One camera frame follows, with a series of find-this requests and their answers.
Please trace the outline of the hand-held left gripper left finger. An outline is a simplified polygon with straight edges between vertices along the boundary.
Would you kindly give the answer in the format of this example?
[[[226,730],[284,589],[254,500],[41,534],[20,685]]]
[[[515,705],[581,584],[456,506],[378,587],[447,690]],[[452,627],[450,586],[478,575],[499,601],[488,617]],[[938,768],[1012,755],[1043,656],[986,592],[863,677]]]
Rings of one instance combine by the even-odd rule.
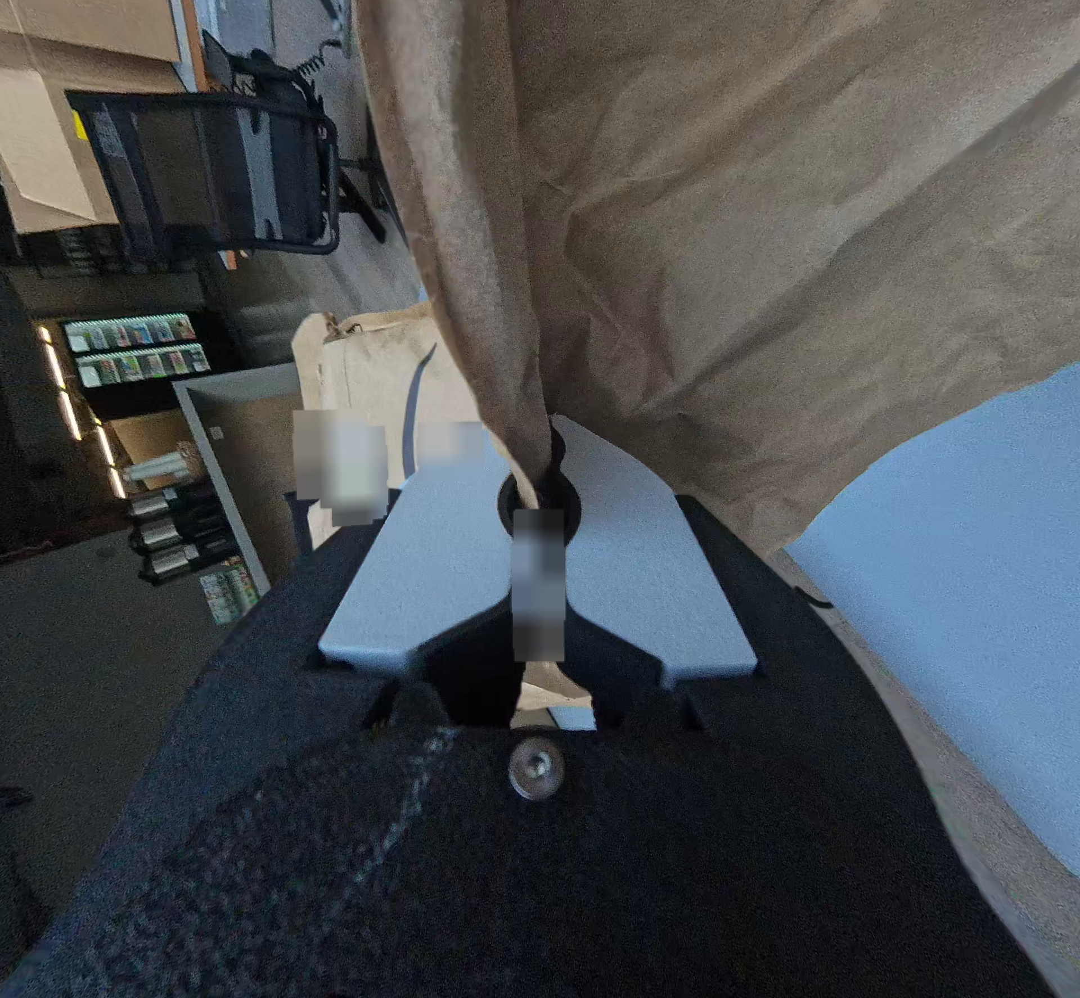
[[[504,460],[418,468],[403,484],[318,651],[373,675],[405,675],[421,647],[510,592],[498,513]]]

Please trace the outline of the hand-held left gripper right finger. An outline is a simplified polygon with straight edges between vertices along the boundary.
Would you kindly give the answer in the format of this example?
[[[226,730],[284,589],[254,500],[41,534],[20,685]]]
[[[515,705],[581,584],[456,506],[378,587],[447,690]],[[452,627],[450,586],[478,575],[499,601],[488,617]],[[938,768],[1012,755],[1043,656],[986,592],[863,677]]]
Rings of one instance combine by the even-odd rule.
[[[659,680],[732,679],[757,666],[675,494],[654,471],[554,415],[581,516],[566,550],[569,608],[659,667]]]

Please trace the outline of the brown paper mailer bag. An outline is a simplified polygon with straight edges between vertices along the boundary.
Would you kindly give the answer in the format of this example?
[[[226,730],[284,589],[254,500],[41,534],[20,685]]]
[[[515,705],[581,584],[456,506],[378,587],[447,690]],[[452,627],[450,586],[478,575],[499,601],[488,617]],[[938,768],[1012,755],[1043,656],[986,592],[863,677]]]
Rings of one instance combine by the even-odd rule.
[[[292,339],[303,408],[292,413],[296,496],[318,548],[345,526],[388,532],[391,553],[494,574],[511,538],[498,514],[509,466],[442,341],[430,302],[306,316]]]

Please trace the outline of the brown packing paper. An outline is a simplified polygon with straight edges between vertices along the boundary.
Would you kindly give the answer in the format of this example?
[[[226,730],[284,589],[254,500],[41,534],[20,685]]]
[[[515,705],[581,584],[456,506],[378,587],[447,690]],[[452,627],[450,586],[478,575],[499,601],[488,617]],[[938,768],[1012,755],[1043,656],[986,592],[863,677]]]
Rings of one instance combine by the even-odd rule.
[[[1079,0],[353,0],[438,329],[764,556],[1078,361]]]

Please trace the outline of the grey desk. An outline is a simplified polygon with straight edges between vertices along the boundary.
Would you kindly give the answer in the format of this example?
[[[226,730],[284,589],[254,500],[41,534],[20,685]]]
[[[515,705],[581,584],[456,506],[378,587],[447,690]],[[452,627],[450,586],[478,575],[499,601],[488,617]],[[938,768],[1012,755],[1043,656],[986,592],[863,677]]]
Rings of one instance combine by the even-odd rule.
[[[897,721],[951,842],[1078,996],[1079,368],[885,455],[770,565]]]

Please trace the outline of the colourful tea box rack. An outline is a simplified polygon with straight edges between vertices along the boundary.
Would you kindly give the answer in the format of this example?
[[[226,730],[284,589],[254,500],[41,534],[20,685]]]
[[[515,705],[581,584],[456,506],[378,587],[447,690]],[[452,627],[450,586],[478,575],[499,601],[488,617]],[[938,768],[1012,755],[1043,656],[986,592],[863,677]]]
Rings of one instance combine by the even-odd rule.
[[[234,624],[249,613],[260,598],[248,567],[239,556],[224,559],[197,578],[211,619],[218,628]]]

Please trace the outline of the white counter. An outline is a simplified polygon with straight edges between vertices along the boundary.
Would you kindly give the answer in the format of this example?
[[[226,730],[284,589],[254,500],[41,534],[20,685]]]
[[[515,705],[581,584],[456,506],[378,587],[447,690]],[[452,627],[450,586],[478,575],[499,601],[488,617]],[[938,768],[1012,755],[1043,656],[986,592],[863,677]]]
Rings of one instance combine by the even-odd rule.
[[[293,414],[302,408],[292,362],[195,376],[173,385],[222,512],[264,597],[298,554],[291,504],[294,491]]]

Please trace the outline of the black coffee dispenser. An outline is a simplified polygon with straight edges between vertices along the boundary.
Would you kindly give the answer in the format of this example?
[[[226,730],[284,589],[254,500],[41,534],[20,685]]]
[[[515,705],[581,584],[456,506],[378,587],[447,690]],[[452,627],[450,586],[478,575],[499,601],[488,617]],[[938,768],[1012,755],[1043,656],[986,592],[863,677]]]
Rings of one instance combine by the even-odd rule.
[[[150,521],[170,514],[179,514],[198,507],[216,503],[217,494],[210,482],[183,484],[143,493],[129,500],[129,518]]]
[[[162,517],[136,523],[129,532],[129,547],[141,556],[228,530],[222,511],[214,508],[183,513],[168,512]]]
[[[229,537],[204,543],[180,543],[141,558],[138,578],[150,586],[162,586],[188,574],[200,574],[237,556],[237,542]]]

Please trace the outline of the stack of white cups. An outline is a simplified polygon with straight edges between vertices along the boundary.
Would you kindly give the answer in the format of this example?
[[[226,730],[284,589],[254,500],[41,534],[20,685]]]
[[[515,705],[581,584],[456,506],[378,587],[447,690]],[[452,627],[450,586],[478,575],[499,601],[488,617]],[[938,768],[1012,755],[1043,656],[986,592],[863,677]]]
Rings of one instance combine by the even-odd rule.
[[[141,463],[126,466],[121,470],[121,477],[129,483],[148,482],[154,478],[172,478],[184,481],[202,478],[205,467],[198,451],[176,449]]]

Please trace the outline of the black office chair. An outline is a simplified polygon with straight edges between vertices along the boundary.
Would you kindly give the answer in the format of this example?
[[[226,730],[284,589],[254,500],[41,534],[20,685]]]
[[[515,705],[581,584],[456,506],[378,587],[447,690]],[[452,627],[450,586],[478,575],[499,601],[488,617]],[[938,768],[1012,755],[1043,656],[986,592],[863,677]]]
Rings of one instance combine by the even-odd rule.
[[[314,79],[330,38],[299,65],[262,49],[233,55],[210,32],[210,67],[224,90],[186,93],[65,91],[102,172],[129,257],[165,264],[259,249],[328,256],[340,216],[356,214],[378,243],[386,228],[348,176],[363,172],[386,212],[381,161],[343,159]]]

